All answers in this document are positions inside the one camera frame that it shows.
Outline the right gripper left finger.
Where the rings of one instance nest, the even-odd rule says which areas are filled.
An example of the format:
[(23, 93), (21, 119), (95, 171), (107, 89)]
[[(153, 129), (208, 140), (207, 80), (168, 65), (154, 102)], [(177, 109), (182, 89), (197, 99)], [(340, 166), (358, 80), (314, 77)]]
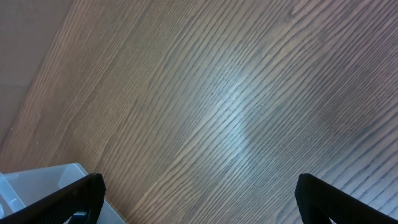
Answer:
[(22, 210), (1, 219), (1, 224), (96, 224), (106, 187), (99, 173), (88, 174)]

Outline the clear plastic storage container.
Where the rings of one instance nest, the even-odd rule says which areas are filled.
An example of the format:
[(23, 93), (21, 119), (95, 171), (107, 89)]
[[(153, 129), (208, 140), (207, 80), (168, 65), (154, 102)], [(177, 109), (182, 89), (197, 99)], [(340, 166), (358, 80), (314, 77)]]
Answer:
[[(10, 218), (23, 209), (90, 175), (79, 163), (3, 174), (1, 172), (1, 223), (14, 223)], [(60, 221), (44, 223), (89, 223), (88, 209), (66, 215)], [(104, 199), (99, 217), (94, 223), (126, 223)]]

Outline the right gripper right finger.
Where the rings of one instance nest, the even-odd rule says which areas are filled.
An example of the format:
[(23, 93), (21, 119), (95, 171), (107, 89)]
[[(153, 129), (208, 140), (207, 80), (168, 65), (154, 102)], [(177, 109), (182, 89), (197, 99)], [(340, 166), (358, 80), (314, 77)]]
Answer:
[(397, 224), (397, 220), (308, 173), (299, 175), (295, 199), (304, 224)]

